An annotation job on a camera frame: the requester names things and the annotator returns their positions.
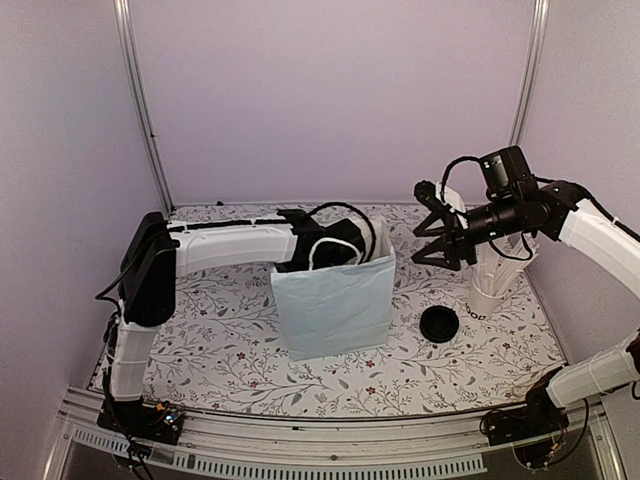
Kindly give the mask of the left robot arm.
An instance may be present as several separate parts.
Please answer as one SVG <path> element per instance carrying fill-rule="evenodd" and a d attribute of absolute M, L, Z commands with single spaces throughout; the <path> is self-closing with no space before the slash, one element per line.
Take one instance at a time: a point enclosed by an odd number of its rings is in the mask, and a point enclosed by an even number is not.
<path fill-rule="evenodd" d="M 174 314 L 177 279 L 217 267 L 271 263 L 289 272 L 372 260 L 383 227 L 359 209 L 329 225 L 312 212 L 280 209 L 263 218 L 188 223 L 146 214 L 121 262 L 119 275 L 97 299 L 115 307 L 107 334 L 109 371 L 104 388 L 114 401 L 111 419 L 128 434 L 148 426 L 142 396 L 147 360 L 161 325 Z"/>

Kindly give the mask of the white paper bag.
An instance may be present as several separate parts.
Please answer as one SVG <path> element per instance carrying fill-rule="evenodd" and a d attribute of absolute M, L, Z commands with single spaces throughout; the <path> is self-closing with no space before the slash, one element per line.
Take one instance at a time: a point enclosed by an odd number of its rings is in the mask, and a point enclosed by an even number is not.
<path fill-rule="evenodd" d="M 386 219 L 373 215 L 370 221 L 375 240 L 363 220 L 355 221 L 364 229 L 365 245 L 373 251 L 366 263 L 291 273 L 269 267 L 279 331 L 291 361 L 357 352 L 387 343 L 396 255 Z"/>

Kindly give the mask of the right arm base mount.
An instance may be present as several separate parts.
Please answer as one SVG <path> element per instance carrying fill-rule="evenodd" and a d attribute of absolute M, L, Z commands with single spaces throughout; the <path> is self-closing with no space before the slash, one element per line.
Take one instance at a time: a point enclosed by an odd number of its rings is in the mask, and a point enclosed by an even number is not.
<path fill-rule="evenodd" d="M 517 462 L 529 470 L 547 468 L 565 443 L 569 419 L 563 409 L 525 405 L 492 409 L 481 419 L 480 432 L 490 446 L 527 443 L 513 448 Z"/>

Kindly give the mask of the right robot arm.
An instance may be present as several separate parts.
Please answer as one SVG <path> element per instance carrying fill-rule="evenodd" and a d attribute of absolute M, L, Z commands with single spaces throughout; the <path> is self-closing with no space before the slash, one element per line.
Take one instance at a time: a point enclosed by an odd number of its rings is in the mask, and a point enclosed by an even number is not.
<path fill-rule="evenodd" d="M 512 234 L 541 233 L 594 261 L 631 293 L 639 292 L 639 237 L 620 223 L 583 186 L 535 176 L 518 146 L 477 157 L 487 204 L 466 209 L 447 194 L 446 183 L 420 181 L 414 196 L 429 216 L 414 230 L 430 242 L 412 257 L 416 264 L 458 271 L 477 262 L 476 248 Z M 639 379 L 639 335 L 541 379 L 527 394 L 517 427 L 537 436 L 552 424 L 556 409 Z"/>

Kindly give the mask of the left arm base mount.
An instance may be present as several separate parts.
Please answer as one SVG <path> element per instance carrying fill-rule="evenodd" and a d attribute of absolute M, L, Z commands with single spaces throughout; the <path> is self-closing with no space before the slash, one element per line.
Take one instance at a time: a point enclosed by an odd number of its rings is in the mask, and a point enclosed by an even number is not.
<path fill-rule="evenodd" d="M 147 405 L 142 398 L 115 401 L 105 398 L 97 425 L 135 439 L 177 445 L 184 424 L 184 410 L 164 401 Z"/>

